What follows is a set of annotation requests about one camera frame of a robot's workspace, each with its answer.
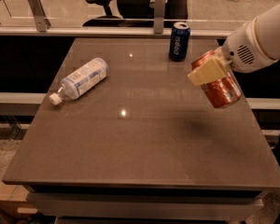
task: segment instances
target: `chair armrest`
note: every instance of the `chair armrest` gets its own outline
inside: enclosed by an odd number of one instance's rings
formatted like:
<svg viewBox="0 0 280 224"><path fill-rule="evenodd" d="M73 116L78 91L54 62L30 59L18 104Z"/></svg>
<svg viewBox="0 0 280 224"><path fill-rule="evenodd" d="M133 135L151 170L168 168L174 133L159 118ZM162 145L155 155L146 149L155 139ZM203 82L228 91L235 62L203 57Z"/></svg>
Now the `chair armrest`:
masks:
<svg viewBox="0 0 280 224"><path fill-rule="evenodd" d="M107 6L112 0L86 0L89 4L96 4L99 6Z"/></svg>

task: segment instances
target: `robot vent grille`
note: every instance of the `robot vent grille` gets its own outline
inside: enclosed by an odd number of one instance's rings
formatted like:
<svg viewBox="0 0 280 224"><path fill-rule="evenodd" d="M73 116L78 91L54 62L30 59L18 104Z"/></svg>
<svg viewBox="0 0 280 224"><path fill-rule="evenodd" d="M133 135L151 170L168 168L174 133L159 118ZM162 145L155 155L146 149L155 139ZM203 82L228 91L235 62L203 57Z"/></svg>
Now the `robot vent grille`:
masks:
<svg viewBox="0 0 280 224"><path fill-rule="evenodd" d="M254 55L251 52L250 48L247 46L241 45L237 50L237 54L241 59L242 63L252 64L254 61Z"/></svg>

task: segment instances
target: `dark blue soda can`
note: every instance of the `dark blue soda can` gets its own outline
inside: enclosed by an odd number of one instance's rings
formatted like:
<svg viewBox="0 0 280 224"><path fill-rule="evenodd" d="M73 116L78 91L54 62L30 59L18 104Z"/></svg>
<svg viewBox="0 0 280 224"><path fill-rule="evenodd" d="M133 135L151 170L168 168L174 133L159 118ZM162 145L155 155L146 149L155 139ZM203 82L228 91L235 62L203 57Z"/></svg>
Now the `dark blue soda can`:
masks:
<svg viewBox="0 0 280 224"><path fill-rule="evenodd" d="M169 58L184 61L187 55L190 29L185 22L176 22L171 32Z"/></svg>

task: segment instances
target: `red can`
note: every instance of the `red can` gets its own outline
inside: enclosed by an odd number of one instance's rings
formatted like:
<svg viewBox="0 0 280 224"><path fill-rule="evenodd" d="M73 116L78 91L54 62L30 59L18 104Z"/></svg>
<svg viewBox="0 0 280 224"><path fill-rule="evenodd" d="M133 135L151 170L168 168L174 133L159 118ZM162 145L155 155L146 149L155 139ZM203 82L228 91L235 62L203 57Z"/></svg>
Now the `red can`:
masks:
<svg viewBox="0 0 280 224"><path fill-rule="evenodd" d="M192 70L202 65L215 55L213 50L206 52L201 58L192 63ZM202 85L202 89L214 108L224 108L238 101L242 92L231 73L221 79Z"/></svg>

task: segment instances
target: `white bottle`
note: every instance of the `white bottle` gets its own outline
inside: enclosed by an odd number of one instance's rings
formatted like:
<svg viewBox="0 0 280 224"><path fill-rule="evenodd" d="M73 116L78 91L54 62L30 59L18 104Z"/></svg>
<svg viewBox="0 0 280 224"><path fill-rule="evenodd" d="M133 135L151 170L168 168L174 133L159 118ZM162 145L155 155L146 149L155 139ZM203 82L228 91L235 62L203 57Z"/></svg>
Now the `white bottle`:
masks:
<svg viewBox="0 0 280 224"><path fill-rule="evenodd" d="M107 63L101 58L94 58L72 74L63 78L57 93L53 93L49 100L54 105L60 104L64 96L75 100L105 78L107 71Z"/></svg>

